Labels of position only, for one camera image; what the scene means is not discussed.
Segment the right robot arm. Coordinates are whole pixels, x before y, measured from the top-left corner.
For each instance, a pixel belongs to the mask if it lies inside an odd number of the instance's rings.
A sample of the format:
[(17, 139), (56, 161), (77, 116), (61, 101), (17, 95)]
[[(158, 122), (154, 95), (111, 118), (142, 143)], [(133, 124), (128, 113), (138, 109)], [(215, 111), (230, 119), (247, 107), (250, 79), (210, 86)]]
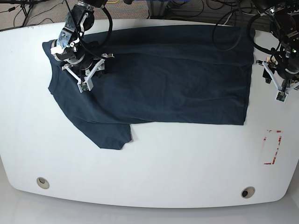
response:
[[(105, 69), (105, 61), (113, 54), (98, 54), (108, 42), (113, 28), (110, 13), (105, 8), (106, 0), (79, 0), (72, 9), (68, 9), (65, 25), (59, 37), (52, 42), (50, 53), (57, 61), (66, 62), (62, 70), (70, 73), (76, 80), (80, 92), (91, 91), (92, 77)], [(108, 18), (108, 33), (102, 43), (86, 43), (83, 37), (94, 24), (94, 9), (101, 9)]]

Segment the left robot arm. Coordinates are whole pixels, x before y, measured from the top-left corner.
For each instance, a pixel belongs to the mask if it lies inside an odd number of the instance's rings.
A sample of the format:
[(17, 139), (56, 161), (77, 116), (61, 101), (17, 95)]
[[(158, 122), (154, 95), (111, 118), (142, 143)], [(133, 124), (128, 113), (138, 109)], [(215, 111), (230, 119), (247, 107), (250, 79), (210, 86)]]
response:
[[(277, 100), (284, 101), (292, 90), (299, 88), (299, 16), (294, 14), (299, 2), (254, 0), (252, 3), (258, 13), (251, 17), (246, 28), (240, 28), (240, 34), (245, 32), (254, 48), (270, 55), (265, 61), (258, 60), (256, 63), (263, 66), (266, 83), (274, 83), (278, 91)], [(250, 35), (252, 24), (263, 16), (271, 21), (270, 32), (278, 39), (276, 48), (263, 48)]]

